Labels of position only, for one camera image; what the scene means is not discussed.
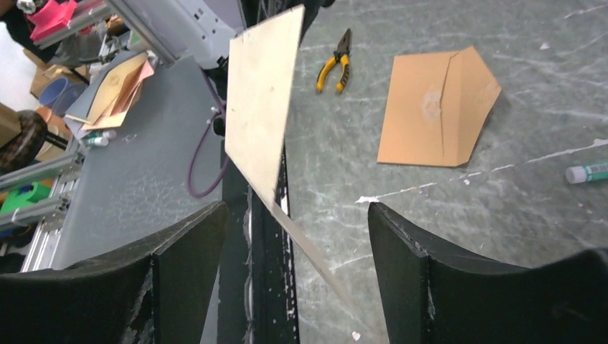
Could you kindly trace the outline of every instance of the leopard print fabric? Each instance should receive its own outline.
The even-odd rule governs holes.
[[[21,133],[0,147],[0,175],[29,166],[47,137],[47,123],[41,115],[32,110],[19,111],[17,114]]]

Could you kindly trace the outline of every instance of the pliers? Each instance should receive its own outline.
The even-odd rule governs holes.
[[[321,71],[319,72],[319,76],[317,77],[317,92],[323,91],[323,86],[325,84],[325,78],[327,74],[340,62],[342,65],[342,75],[340,76],[340,82],[336,85],[336,91],[338,93],[344,91],[346,84],[348,83],[348,78],[351,76],[351,61],[348,58],[351,53],[351,30],[346,30],[344,36],[338,43],[338,48],[333,52],[333,56],[330,57]]]

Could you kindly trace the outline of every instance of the white cap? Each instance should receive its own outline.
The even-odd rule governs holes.
[[[116,130],[104,130],[103,133],[101,133],[101,136],[108,140],[112,140],[116,137]]]
[[[583,166],[568,167],[566,169],[566,180],[570,184],[584,183],[587,181],[587,172]]]
[[[90,141],[90,144],[103,147],[110,144],[110,141],[107,138],[94,138],[92,141]]]

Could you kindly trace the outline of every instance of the blue cup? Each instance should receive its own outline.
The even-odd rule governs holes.
[[[67,109],[74,104],[76,99],[87,89],[87,85],[84,83],[75,84],[66,88],[59,97],[55,100],[51,110],[53,113],[61,118],[65,116]]]
[[[40,93],[40,97],[38,101],[42,106],[46,106],[47,108],[52,108],[55,104],[57,98],[65,91],[68,87],[72,86],[72,82],[69,81],[66,77],[58,77],[57,79],[51,81],[42,93]]]

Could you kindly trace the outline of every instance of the pliers handle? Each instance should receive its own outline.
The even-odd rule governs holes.
[[[342,65],[342,75],[340,76],[340,81],[336,85],[336,91],[344,91],[344,88],[348,83],[348,78],[351,76],[351,61],[348,58],[348,54],[334,52],[334,56],[327,60],[319,72],[319,76],[317,77],[317,92],[323,91],[323,86],[325,85],[327,75],[338,64],[338,62],[340,62],[340,65]]]

